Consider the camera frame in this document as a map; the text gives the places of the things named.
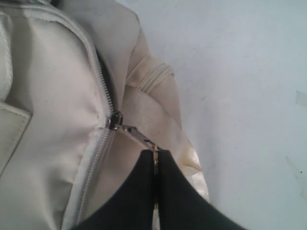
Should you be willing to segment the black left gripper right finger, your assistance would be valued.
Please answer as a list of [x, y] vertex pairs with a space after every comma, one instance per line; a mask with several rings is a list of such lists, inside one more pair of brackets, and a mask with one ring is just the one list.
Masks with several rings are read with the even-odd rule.
[[241, 230], [187, 181], [169, 151], [157, 153], [157, 201], [162, 230]]

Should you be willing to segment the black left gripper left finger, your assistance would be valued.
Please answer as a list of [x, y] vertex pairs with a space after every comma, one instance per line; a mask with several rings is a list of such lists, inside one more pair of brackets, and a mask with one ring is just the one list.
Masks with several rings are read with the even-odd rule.
[[121, 187], [75, 230], [151, 230], [155, 202], [154, 155], [143, 150]]

